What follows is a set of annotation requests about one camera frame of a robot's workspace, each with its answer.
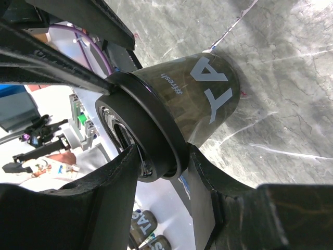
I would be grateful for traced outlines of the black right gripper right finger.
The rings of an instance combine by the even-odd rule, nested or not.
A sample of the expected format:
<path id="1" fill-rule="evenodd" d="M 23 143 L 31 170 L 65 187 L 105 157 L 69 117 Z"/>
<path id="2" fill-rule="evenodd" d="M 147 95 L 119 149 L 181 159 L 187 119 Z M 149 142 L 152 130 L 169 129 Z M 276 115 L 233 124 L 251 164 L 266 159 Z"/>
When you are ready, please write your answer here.
<path id="1" fill-rule="evenodd" d="M 196 249 L 332 249 L 332 186 L 251 188 L 189 146 Z"/>

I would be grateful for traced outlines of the spare dark cup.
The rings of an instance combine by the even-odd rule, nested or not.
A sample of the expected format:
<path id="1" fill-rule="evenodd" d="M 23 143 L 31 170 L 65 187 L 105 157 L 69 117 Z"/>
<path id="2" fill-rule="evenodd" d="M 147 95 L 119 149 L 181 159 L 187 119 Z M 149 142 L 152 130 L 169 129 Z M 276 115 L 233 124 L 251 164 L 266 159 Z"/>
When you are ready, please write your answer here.
<path id="1" fill-rule="evenodd" d="M 157 235 L 154 239 L 143 245 L 140 250 L 171 250 L 172 246 L 164 235 Z"/>
<path id="2" fill-rule="evenodd" d="M 157 228 L 158 222 L 150 210 L 133 211 L 130 234 L 135 242 L 140 245 Z"/>

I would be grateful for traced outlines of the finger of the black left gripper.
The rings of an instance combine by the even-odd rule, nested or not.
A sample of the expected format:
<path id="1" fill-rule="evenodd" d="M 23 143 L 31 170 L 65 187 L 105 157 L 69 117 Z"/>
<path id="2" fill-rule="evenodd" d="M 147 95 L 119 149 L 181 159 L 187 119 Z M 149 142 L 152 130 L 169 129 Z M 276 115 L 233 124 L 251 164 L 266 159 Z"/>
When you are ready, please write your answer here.
<path id="1" fill-rule="evenodd" d="M 135 49 L 134 34 L 105 1 L 30 0 L 27 3 L 125 49 Z"/>
<path id="2" fill-rule="evenodd" d="M 115 85 L 28 33 L 1 21 L 1 84 L 66 85 L 109 95 Z"/>

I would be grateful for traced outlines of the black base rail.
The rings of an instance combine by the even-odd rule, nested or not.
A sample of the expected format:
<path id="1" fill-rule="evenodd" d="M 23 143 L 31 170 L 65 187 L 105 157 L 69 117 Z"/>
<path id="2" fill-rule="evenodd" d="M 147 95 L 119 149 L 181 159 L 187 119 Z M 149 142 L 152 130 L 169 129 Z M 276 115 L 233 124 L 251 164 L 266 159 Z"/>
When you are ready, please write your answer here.
<path id="1" fill-rule="evenodd" d="M 102 42 L 102 52 L 107 57 L 113 71 L 132 72 L 143 68 L 133 51 L 107 40 Z"/>

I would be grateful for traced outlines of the dark translucent coffee cup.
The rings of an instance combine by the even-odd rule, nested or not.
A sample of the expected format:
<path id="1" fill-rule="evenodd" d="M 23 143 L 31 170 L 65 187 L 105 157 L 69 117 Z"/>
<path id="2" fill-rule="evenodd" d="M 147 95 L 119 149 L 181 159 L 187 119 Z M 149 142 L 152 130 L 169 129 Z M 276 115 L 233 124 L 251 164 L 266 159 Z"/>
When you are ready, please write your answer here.
<path id="1" fill-rule="evenodd" d="M 235 111 L 238 77 L 222 57 L 199 53 L 133 72 L 157 94 L 186 142 L 200 147 Z"/>

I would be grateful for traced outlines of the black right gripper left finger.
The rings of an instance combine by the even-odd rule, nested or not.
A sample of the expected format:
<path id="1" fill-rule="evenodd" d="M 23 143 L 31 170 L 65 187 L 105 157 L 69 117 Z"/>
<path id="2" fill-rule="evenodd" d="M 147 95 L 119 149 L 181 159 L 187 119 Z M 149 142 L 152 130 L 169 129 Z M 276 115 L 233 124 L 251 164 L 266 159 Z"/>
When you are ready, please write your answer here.
<path id="1" fill-rule="evenodd" d="M 57 190 L 1 185 L 1 249 L 126 249 L 137 148 Z"/>

